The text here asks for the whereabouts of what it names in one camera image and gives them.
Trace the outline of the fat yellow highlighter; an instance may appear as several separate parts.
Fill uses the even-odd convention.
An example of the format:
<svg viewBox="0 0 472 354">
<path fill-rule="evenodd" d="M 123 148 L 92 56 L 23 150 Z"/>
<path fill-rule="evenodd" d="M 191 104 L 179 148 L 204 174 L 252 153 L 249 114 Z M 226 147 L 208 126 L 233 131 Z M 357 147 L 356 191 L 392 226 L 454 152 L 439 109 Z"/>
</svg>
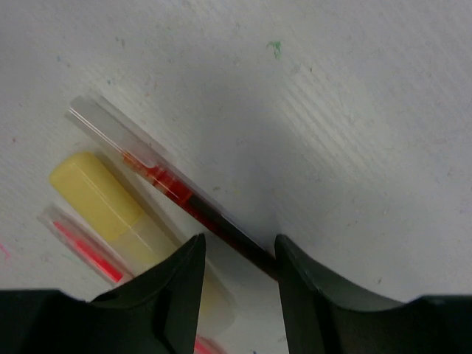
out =
<svg viewBox="0 0 472 354">
<path fill-rule="evenodd" d="M 180 246 L 93 153 L 71 155 L 50 173 L 49 182 L 134 276 L 163 262 Z"/>
</svg>

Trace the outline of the dark red pen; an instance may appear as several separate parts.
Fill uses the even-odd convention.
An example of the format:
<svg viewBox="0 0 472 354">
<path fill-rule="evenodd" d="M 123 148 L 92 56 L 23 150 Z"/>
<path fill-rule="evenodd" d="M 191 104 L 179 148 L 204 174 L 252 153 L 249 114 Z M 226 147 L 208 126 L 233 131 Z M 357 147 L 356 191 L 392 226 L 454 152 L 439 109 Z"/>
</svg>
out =
<svg viewBox="0 0 472 354">
<path fill-rule="evenodd" d="M 102 96 L 72 99 L 66 116 L 122 163 L 273 280 L 273 255 L 259 246 L 172 164 L 170 154 Z"/>
</svg>

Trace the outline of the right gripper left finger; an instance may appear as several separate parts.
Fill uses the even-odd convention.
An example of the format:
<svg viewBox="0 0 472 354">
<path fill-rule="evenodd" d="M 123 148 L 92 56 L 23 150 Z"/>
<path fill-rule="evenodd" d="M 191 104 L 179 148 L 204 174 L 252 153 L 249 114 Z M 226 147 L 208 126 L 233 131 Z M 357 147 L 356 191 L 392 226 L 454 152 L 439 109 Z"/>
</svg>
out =
<svg viewBox="0 0 472 354">
<path fill-rule="evenodd" d="M 91 302 L 59 290 L 1 292 L 2 353 L 193 353 L 206 240 Z"/>
</svg>

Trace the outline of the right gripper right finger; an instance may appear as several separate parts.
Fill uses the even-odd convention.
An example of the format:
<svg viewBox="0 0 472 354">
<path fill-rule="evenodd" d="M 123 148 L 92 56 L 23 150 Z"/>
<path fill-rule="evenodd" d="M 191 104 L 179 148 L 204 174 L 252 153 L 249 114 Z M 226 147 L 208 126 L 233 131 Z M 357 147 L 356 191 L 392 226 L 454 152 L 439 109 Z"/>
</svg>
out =
<svg viewBox="0 0 472 354">
<path fill-rule="evenodd" d="M 471 296 L 396 302 L 316 262 L 277 235 L 278 284 L 290 353 L 470 353 Z"/>
</svg>

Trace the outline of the pink red pen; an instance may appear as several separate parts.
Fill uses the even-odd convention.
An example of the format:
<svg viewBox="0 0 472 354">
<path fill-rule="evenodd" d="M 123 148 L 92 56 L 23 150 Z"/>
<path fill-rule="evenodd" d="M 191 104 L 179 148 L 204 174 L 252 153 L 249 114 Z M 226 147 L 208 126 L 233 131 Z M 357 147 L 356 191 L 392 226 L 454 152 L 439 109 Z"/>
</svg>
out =
<svg viewBox="0 0 472 354">
<path fill-rule="evenodd" d="M 115 288 L 123 285 L 150 269 L 148 265 L 133 267 L 131 261 L 122 258 L 116 250 L 98 236 L 83 227 L 71 215 L 55 205 L 46 207 L 38 220 L 66 247 L 75 253 L 85 264 Z M 198 334 L 195 340 L 195 353 L 224 353 L 225 350 L 213 340 L 213 330 L 219 325 L 223 310 L 214 310 L 213 305 L 225 306 L 226 300 L 218 289 L 204 279 L 201 308 L 198 319 Z"/>
</svg>

